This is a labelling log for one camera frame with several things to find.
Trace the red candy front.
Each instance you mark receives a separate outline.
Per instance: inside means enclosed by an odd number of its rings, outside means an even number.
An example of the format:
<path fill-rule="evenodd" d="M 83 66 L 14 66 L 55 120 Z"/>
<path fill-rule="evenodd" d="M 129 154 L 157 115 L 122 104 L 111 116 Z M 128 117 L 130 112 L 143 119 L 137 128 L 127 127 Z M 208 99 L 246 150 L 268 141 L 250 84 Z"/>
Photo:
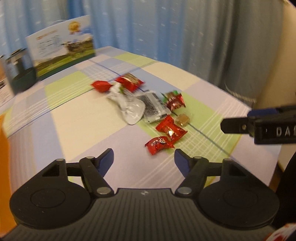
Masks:
<path fill-rule="evenodd" d="M 145 147 L 147 147 L 149 153 L 151 155 L 155 155 L 159 151 L 163 149 L 169 149 L 169 148 L 174 148 L 174 144 L 171 142 L 171 140 L 166 137 L 166 136 L 159 136 L 152 138 L 149 140 L 146 144 Z"/>

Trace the red candy shiny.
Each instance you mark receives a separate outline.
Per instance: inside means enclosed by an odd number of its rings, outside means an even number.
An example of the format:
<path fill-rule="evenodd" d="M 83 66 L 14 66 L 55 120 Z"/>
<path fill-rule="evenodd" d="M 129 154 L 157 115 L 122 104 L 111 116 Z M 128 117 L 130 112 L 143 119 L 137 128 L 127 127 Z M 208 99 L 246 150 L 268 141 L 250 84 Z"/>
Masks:
<path fill-rule="evenodd" d="M 157 126 L 156 130 L 165 133 L 171 142 L 175 143 L 182 138 L 187 131 L 175 124 L 174 119 L 167 115 Z"/>

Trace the dark red green candy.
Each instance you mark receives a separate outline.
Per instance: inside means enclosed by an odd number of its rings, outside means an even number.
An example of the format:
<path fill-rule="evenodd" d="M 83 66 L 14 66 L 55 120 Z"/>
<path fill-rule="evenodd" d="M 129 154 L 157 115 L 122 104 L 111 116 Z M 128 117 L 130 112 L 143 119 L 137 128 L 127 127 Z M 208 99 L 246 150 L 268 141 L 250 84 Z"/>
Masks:
<path fill-rule="evenodd" d="M 162 93 L 162 96 L 163 103 L 170 111 L 186 107 L 182 94 L 179 93 L 177 90 Z"/>

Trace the silver foil pouch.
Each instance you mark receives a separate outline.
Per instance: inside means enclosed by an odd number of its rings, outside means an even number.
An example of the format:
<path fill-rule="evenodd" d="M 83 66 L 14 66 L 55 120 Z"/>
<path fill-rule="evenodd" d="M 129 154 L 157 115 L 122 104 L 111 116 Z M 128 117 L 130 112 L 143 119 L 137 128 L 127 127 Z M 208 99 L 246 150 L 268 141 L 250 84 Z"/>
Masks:
<path fill-rule="evenodd" d="M 136 98 L 127 89 L 122 88 L 120 83 L 112 85 L 107 98 L 118 105 L 121 115 L 127 124 L 135 125 L 142 119 L 145 111 L 144 102 Z"/>

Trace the clear sesame snack packet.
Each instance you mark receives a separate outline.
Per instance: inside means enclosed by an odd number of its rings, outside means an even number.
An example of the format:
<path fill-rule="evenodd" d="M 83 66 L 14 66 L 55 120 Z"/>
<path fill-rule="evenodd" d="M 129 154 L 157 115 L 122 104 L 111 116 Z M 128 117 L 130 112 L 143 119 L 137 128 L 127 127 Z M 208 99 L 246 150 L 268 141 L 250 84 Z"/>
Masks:
<path fill-rule="evenodd" d="M 154 91 L 138 93 L 135 97 L 145 104 L 144 121 L 154 123 L 171 114 L 167 106 L 159 99 Z"/>

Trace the red brown snack bar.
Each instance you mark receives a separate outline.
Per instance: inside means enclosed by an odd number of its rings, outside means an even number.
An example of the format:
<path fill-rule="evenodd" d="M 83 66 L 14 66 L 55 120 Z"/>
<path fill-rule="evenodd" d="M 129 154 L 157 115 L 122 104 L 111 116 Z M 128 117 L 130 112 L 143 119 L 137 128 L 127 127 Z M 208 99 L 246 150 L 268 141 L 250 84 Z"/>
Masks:
<path fill-rule="evenodd" d="M 124 75 L 116 78 L 115 81 L 120 83 L 125 89 L 130 92 L 135 92 L 144 84 L 143 81 L 141 81 L 131 73 L 125 73 Z"/>

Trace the brown wrapped candy cube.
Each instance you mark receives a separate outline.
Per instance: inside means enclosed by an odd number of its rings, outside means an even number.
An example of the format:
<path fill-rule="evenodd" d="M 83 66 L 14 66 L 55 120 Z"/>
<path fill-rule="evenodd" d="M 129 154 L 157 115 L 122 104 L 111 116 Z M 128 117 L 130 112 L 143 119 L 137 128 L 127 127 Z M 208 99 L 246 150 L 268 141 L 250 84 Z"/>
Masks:
<path fill-rule="evenodd" d="M 175 122 L 177 125 L 184 127 L 190 123 L 190 120 L 191 119 L 187 114 L 182 113 L 176 117 Z"/>

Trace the plaid tablecloth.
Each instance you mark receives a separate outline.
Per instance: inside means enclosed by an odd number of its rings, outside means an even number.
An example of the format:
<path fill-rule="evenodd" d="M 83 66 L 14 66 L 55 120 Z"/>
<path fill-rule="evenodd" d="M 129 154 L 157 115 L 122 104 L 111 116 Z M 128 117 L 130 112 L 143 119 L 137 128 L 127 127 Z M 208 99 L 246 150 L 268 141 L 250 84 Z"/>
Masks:
<path fill-rule="evenodd" d="M 244 116 L 248 106 L 175 66 L 105 47 L 95 58 L 37 83 L 1 109 L 10 140 L 12 191 L 55 159 L 77 162 L 107 148 L 114 151 L 114 163 L 105 177 L 112 188 L 177 188 L 184 178 L 175 166 L 174 150 L 152 155 L 145 147 L 160 135 L 155 124 L 128 125 L 118 106 L 90 86 L 94 80 L 113 80 L 126 72 L 144 82 L 141 91 L 182 94 L 191 121 L 176 148 L 211 162 L 232 158 L 270 183 L 280 146 L 257 146 L 249 136 L 220 130 L 223 118 Z"/>

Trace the blue star curtain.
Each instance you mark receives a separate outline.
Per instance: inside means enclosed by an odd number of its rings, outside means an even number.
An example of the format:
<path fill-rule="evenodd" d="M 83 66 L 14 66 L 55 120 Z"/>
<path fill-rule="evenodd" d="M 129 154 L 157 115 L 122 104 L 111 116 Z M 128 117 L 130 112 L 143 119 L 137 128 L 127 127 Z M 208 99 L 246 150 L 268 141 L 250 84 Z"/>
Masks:
<path fill-rule="evenodd" d="M 89 15 L 97 48 L 175 65 L 246 104 L 258 101 L 280 44 L 282 1 L 1 1 L 1 53 L 61 20 Z"/>

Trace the orange plastic basket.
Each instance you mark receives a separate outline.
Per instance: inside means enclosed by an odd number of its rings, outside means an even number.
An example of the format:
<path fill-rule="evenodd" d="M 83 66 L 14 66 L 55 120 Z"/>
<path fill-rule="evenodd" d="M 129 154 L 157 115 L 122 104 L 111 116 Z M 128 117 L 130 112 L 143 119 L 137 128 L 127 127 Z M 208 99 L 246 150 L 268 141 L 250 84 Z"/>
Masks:
<path fill-rule="evenodd" d="M 1 188 L 1 237 L 16 226 L 10 211 L 12 195 L 10 182 L 10 143 L 3 128 L 4 115 L 1 115 L 0 188 Z"/>

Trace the white product box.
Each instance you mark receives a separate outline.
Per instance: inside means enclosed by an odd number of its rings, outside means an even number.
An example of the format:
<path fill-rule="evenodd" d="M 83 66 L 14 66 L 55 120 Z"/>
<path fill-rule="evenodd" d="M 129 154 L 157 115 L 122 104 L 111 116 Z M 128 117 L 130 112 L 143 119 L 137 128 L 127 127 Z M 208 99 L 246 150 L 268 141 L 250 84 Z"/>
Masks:
<path fill-rule="evenodd" d="M 1 88 L 0 88 L 0 107 L 5 105 L 8 101 L 10 101 L 15 95 L 12 91 L 12 88 L 9 83 L 9 78 L 6 70 L 6 63 L 5 63 L 5 55 L 1 55 L 1 62 L 0 62 L 0 81 L 1 81 Z"/>

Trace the dark green glass jar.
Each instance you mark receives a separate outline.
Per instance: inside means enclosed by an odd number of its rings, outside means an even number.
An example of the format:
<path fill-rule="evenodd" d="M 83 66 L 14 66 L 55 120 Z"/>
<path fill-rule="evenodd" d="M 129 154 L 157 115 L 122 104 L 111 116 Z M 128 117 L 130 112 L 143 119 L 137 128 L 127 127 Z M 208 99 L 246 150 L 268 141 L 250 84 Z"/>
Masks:
<path fill-rule="evenodd" d="M 26 48 L 18 49 L 6 59 L 9 83 L 13 93 L 24 92 L 36 82 L 36 71 Z"/>

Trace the milk carton gift box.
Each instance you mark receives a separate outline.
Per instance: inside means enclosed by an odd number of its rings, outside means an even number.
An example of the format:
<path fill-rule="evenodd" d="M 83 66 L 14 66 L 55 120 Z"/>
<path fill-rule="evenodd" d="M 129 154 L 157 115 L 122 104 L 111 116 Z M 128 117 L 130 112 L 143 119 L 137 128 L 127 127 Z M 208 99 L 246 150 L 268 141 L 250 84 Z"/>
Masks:
<path fill-rule="evenodd" d="M 40 80 L 95 56 L 89 15 L 46 27 L 27 36 L 26 42 Z"/>

